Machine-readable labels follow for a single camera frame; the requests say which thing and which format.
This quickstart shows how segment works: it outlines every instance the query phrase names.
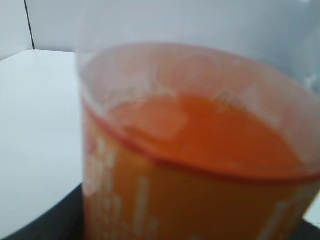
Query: orange juice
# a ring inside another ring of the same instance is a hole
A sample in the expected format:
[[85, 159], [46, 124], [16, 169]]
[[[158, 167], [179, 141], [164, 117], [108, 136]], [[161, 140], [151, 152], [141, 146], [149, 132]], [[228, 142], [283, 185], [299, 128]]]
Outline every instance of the orange juice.
[[[207, 81], [214, 72], [200, 62], [186, 66]], [[208, 89], [193, 94], [183, 82], [177, 89], [185, 74], [177, 68], [174, 93], [125, 100], [108, 118], [84, 101], [87, 239], [287, 239], [319, 180], [241, 104], [208, 97]]]

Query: table surface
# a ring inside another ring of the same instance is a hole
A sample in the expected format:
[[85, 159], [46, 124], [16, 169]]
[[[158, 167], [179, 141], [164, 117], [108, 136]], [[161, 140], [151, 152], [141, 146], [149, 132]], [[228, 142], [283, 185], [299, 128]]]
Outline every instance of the table surface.
[[[28, 50], [0, 61], [0, 239], [82, 181], [75, 55]], [[304, 219], [320, 228], [320, 195]]]

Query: juice surface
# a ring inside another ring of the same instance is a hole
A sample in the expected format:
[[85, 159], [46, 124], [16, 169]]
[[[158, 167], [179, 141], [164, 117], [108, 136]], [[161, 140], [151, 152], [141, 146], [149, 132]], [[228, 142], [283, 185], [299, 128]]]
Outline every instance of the juice surface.
[[306, 175], [277, 132], [227, 103], [160, 95], [124, 103], [110, 114], [128, 142], [160, 161], [234, 177]]

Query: dark surface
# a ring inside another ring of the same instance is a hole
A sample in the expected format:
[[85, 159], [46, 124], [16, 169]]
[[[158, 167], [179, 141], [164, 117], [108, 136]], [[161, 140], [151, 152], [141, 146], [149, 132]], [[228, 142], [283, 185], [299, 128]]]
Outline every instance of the dark surface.
[[302, 220], [290, 240], [320, 240], [320, 229]]
[[[79, 186], [42, 217], [4, 240], [85, 240], [82, 204]], [[320, 240], [320, 229], [302, 220], [289, 240]]]
[[82, 188], [79, 185], [47, 213], [2, 240], [70, 240], [82, 214]]

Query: clear plastic cup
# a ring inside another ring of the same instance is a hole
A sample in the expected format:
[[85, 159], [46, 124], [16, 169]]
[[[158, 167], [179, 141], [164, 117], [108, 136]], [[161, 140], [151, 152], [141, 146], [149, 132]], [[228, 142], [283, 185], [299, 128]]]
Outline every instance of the clear plastic cup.
[[320, 188], [319, 12], [87, 1], [87, 239], [288, 239]]

